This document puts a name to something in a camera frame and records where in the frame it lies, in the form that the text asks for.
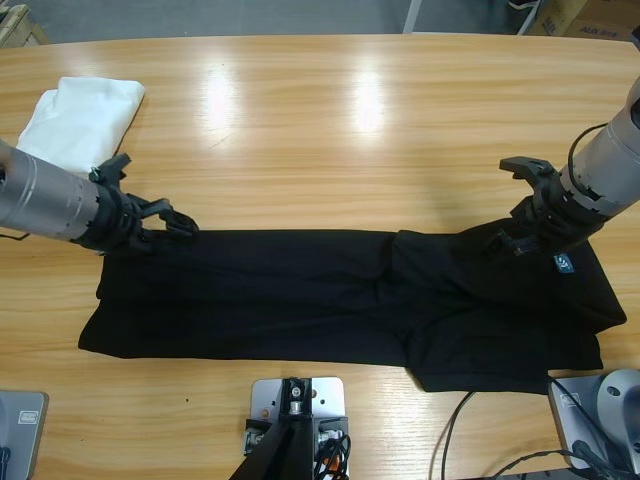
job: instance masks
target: folded white cloth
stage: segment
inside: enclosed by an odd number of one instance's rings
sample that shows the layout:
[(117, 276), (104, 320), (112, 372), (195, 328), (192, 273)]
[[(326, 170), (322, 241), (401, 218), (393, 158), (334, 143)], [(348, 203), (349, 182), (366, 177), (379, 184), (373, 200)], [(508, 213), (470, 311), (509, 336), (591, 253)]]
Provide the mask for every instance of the folded white cloth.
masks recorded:
[(16, 148), (86, 176), (113, 156), (143, 96), (135, 81), (62, 77), (38, 100)]

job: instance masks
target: black cable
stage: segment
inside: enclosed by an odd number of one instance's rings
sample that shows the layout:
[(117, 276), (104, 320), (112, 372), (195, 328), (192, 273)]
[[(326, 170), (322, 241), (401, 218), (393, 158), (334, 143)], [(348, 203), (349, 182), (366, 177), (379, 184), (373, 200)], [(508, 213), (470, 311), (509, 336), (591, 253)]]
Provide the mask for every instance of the black cable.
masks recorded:
[[(345, 434), (337, 440), (335, 438), (327, 440), (324, 447), (322, 447), (316, 456), (316, 466), (313, 470), (313, 479), (323, 480), (327, 475), (329, 475), (332, 480), (349, 480), (349, 475), (347, 475), (347, 465), (350, 453), (351, 437), (349, 437), (349, 435)], [(333, 462), (336, 459), (339, 462), (338, 466), (336, 469), (332, 469), (331, 465), (333, 465)]]
[(532, 458), (536, 458), (536, 457), (546, 457), (547, 455), (553, 455), (553, 454), (558, 454), (558, 455), (563, 455), (565, 457), (573, 457), (573, 458), (577, 458), (579, 460), (582, 460), (583, 462), (586, 462), (595, 472), (596, 474), (601, 477), (601, 478), (606, 478), (606, 479), (635, 479), (636, 476), (633, 474), (630, 474), (629, 472), (626, 471), (622, 471), (622, 470), (617, 470), (613, 467), (611, 467), (610, 465), (607, 465), (604, 461), (602, 462), (598, 462), (598, 465), (594, 465), (591, 460), (583, 455), (578, 455), (574, 452), (570, 452), (569, 450), (543, 450), (541, 452), (535, 452), (535, 453), (530, 453), (529, 455), (524, 455), (516, 460), (514, 460), (513, 462), (509, 463), (508, 465), (505, 465), (504, 467), (502, 467), (500, 470), (498, 470), (498, 472), (496, 472), (494, 475), (492, 475), (491, 477), (489, 477), (486, 480), (496, 480), (500, 475), (502, 475), (504, 472), (506, 472), (507, 470), (511, 470), (513, 467), (515, 467), (516, 465), (518, 465), (519, 463), (525, 462), (527, 460), (530, 460)]
[(587, 128), (584, 132), (578, 135), (578, 137), (573, 141), (573, 143), (571, 144), (571, 147), (569, 148), (569, 158), (568, 158), (567, 169), (569, 170), (569, 178), (571, 179), (571, 183), (573, 184), (574, 187), (578, 189), (580, 193), (589, 197), (591, 200), (598, 200), (601, 197), (601, 195), (598, 195), (590, 188), (585, 188), (582, 185), (582, 183), (576, 181), (576, 178), (573, 174), (573, 152), (575, 152), (576, 147), (578, 146), (578, 143), (580, 143), (580, 140), (582, 140), (587, 133), (593, 132), (598, 128), (606, 127), (607, 125), (608, 125), (607, 123), (601, 123), (600, 125), (594, 125), (593, 127)]
[(30, 233), (25, 233), (24, 235), (21, 235), (19, 237), (14, 237), (13, 235), (3, 235), (0, 234), (0, 238), (9, 238), (11, 240), (16, 240), (18, 242), (21, 242), (22, 240), (24, 240), (25, 238), (27, 238), (29, 235), (31, 235)]
[(0, 480), (7, 478), (7, 466), (11, 458), (11, 450), (9, 447), (0, 447)]
[(513, 467), (515, 467), (516, 465), (518, 465), (521, 462), (525, 462), (525, 461), (530, 460), (530, 459), (535, 458), (535, 457), (546, 457), (547, 455), (553, 455), (554, 453), (556, 453), (558, 455), (564, 455), (564, 456), (567, 456), (567, 457), (579, 458), (580, 460), (585, 460), (585, 458), (582, 457), (581, 455), (576, 455), (575, 453), (570, 452), (568, 450), (544, 450), (542, 452), (530, 453), (529, 455), (524, 455), (524, 456), (518, 458), (517, 460), (514, 460), (510, 464), (505, 465), (500, 470), (498, 470), (498, 472), (495, 473), (494, 475), (492, 475), (491, 477), (489, 477), (488, 480), (496, 480), (504, 472), (506, 472), (507, 470), (511, 470)]
[(449, 431), (447, 432), (447, 440), (444, 442), (444, 448), (442, 450), (442, 463), (440, 464), (440, 480), (445, 480), (444, 474), (446, 473), (446, 469), (447, 469), (447, 453), (449, 452), (449, 443), (451, 443), (451, 435), (453, 434), (453, 426), (456, 423), (456, 419), (458, 418), (458, 415), (460, 414), (460, 411), (462, 410), (462, 407), (464, 407), (464, 405), (469, 401), (469, 399), (471, 397), (473, 397), (473, 395), (475, 393), (476, 392), (467, 393), (462, 398), (462, 400), (460, 400), (460, 403), (458, 403), (458, 406), (456, 407), (456, 409), (451, 414), (451, 418), (449, 418)]
[(571, 392), (569, 392), (569, 390), (566, 389), (566, 387), (564, 385), (562, 385), (558, 380), (556, 380), (553, 377), (549, 377), (549, 380), (556, 386), (558, 387), (558, 389), (560, 389), (560, 391), (562, 393), (564, 393), (570, 400), (571, 402), (573, 402), (573, 404), (576, 406), (576, 408), (580, 411), (580, 413), (582, 413), (582, 416), (591, 424), (591, 426), (598, 432), (598, 434), (602, 437), (602, 439), (605, 441), (605, 443), (608, 443), (614, 450), (615, 452), (618, 454), (618, 457), (620, 457), (620, 460), (622, 460), (625, 463), (625, 466), (629, 469), (630, 472), (633, 471), (633, 468), (631, 467), (631, 465), (629, 465), (629, 463), (627, 462), (627, 457), (624, 455), (624, 453), (622, 452), (622, 450), (620, 449), (620, 447), (618, 446), (617, 443), (615, 443), (613, 440), (611, 440), (609, 438), (609, 435), (606, 434), (606, 432), (602, 429), (602, 427), (600, 425), (598, 425), (598, 423), (591, 417), (591, 415), (589, 415), (589, 412), (587, 412), (584, 407), (582, 405), (580, 405), (580, 403), (578, 401), (576, 401), (575, 398), (573, 398), (573, 395), (571, 395)]

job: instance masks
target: wooden table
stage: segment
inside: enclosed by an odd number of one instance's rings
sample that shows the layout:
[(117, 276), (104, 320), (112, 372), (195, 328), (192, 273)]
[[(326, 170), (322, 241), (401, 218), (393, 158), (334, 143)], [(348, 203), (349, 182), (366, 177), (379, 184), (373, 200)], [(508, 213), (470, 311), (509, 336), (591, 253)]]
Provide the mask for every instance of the wooden table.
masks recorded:
[[(609, 120), (638, 75), (631, 44), (506, 36), (180, 38), (0, 51), (0, 137), (15, 144), (62, 75), (147, 88), (121, 146), (123, 189), (167, 196), (204, 229), (455, 232), (529, 193), (513, 155), (557, 167)], [(607, 369), (640, 367), (640, 209), (593, 237), (629, 322), (600, 335)], [(241, 462), (260, 378), (340, 376), (354, 479), (428, 478), (461, 398), (401, 368), (329, 363), (119, 360), (80, 351), (101, 260), (39, 238), (0, 243), (0, 386), (51, 397), (37, 480), (226, 479)], [(558, 447), (543, 396), (478, 394), (451, 444), (449, 478), (493, 473)], [(559, 468), (547, 457), (520, 471)]]

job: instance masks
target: black t-shirt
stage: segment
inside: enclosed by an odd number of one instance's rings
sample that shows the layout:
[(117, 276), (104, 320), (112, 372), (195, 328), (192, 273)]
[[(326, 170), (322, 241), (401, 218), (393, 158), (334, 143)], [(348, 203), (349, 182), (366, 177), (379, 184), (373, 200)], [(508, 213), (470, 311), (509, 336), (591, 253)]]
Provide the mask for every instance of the black t-shirt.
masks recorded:
[(123, 358), (312, 360), (407, 367), (428, 391), (546, 392), (596, 369), (625, 315), (588, 243), (488, 259), (510, 219), (460, 234), (205, 231), (170, 253), (105, 257), (80, 348)]

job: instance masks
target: blue label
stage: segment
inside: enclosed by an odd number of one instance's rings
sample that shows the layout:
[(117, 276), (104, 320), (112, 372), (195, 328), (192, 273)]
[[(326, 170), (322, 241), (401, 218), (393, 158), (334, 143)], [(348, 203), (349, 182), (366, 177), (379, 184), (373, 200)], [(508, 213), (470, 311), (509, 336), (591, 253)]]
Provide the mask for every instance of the blue label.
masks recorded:
[(569, 260), (569, 256), (566, 253), (561, 253), (560, 255), (556, 255), (553, 257), (553, 260), (556, 262), (556, 267), (558, 267), (558, 271), (560, 273), (574, 273), (573, 265), (571, 260)]

